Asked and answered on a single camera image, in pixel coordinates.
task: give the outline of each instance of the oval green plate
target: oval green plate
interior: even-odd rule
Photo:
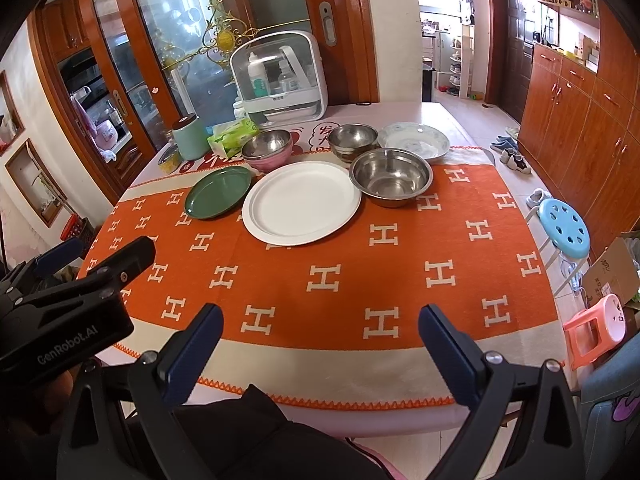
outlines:
[[[191,218],[206,220],[229,211],[251,186],[253,173],[242,166],[229,166],[209,173],[193,186],[184,202]]]

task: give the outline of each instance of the pink stool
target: pink stool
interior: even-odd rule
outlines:
[[[580,353],[576,329],[590,321],[595,321],[598,342],[585,355]],[[593,363],[604,352],[615,347],[625,336],[625,316],[622,314],[620,300],[615,294],[607,294],[591,308],[578,312],[563,326],[567,346],[571,351],[571,370]]]

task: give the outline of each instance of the brown lid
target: brown lid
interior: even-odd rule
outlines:
[[[181,128],[184,128],[187,124],[193,123],[193,121],[195,121],[197,118],[198,118],[198,116],[196,114],[186,115],[183,118],[178,119],[177,121],[175,121],[175,123],[172,124],[171,129],[172,130],[180,130]]]

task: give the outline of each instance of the blue stool seat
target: blue stool seat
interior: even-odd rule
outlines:
[[[540,223],[553,244],[571,258],[586,258],[590,238],[587,226],[570,205],[547,198],[538,209]]]

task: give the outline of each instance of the metal bolt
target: metal bolt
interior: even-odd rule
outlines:
[[[548,359],[547,361],[545,361],[545,366],[546,369],[551,372],[559,372],[562,369],[560,363],[555,359]]]
[[[143,365],[149,365],[156,359],[158,359],[158,352],[155,350],[147,350],[146,352],[142,352],[142,355],[140,356],[140,360]]]
[[[484,354],[484,358],[488,363],[491,363],[492,365],[499,365],[502,361],[504,361],[502,354],[494,350],[490,350],[486,354]]]
[[[100,299],[101,300],[106,300],[108,297],[110,297],[113,294],[113,289],[112,288],[104,288],[103,290],[100,291]]]

